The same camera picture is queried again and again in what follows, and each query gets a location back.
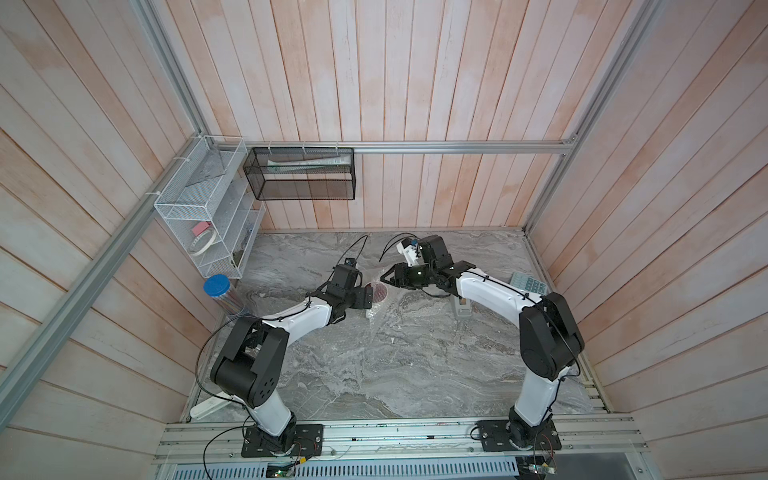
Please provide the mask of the white tape dispenser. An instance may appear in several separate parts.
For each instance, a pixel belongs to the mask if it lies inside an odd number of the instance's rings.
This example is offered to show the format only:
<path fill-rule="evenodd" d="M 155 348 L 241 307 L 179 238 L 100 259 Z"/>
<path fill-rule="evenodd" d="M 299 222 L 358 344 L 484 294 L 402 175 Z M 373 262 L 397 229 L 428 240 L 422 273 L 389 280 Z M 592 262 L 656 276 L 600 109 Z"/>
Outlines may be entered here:
<path fill-rule="evenodd" d="M 472 318 L 473 305 L 470 300 L 463 297 L 453 297 L 452 307 L 454 315 L 458 320 L 468 320 Z"/>

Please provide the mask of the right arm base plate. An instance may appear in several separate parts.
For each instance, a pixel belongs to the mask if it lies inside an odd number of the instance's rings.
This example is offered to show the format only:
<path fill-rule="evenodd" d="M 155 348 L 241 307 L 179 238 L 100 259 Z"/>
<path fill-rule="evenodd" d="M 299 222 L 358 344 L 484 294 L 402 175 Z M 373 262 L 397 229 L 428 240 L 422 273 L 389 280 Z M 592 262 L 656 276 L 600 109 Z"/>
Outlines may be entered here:
<path fill-rule="evenodd" d="M 476 426 L 485 452 L 549 452 L 562 449 L 559 433 L 551 417 L 536 427 L 509 420 L 480 420 Z"/>

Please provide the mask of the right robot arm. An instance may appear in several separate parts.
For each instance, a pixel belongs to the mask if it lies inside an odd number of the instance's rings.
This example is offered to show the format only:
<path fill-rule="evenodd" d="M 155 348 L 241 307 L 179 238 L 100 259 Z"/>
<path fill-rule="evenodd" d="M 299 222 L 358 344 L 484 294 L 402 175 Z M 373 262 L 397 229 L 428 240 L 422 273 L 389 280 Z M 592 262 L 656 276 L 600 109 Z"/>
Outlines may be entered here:
<path fill-rule="evenodd" d="M 520 355 L 526 366 L 522 390 L 510 409 L 507 431 L 518 449 L 530 449 L 548 428 L 560 386 L 585 342 L 571 309 L 559 293 L 546 295 L 514 287 L 476 265 L 456 261 L 442 237 L 399 234 L 383 252 L 395 248 L 404 260 L 380 280 L 396 288 L 434 286 L 457 299 L 478 303 L 519 329 Z"/>

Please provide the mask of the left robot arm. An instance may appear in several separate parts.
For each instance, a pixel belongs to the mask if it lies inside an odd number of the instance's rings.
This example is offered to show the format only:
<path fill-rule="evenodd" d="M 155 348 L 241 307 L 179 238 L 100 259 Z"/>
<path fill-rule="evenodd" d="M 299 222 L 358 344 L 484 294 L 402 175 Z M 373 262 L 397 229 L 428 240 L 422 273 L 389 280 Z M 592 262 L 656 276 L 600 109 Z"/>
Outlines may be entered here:
<path fill-rule="evenodd" d="M 348 257 L 299 304 L 266 317 L 237 319 L 211 368 L 210 379 L 244 402 L 261 432 L 284 437 L 295 422 L 295 415 L 277 392 L 288 347 L 344 320 L 348 310 L 367 310 L 372 303 L 373 287 L 362 283 L 357 261 Z"/>

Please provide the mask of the white mug red inside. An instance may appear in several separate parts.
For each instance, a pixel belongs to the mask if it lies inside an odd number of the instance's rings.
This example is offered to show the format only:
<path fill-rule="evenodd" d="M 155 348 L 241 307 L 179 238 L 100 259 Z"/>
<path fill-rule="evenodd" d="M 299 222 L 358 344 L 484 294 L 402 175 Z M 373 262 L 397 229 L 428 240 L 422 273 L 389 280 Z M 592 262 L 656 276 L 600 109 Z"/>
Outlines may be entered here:
<path fill-rule="evenodd" d="M 372 302 L 374 304 L 382 303 L 384 300 L 387 299 L 388 288 L 385 284 L 375 282 L 375 283 L 372 283 L 371 286 L 373 288 Z"/>

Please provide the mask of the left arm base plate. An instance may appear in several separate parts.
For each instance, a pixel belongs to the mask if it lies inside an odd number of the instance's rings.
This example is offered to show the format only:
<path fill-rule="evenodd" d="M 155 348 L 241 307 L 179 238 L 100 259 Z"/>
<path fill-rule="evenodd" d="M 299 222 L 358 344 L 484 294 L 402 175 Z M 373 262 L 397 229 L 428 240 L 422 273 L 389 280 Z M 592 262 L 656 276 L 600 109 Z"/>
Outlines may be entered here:
<path fill-rule="evenodd" d="M 280 436 L 271 436 L 257 426 L 247 427 L 241 456 L 243 458 L 280 459 L 320 456 L 324 440 L 322 424 L 288 425 Z"/>

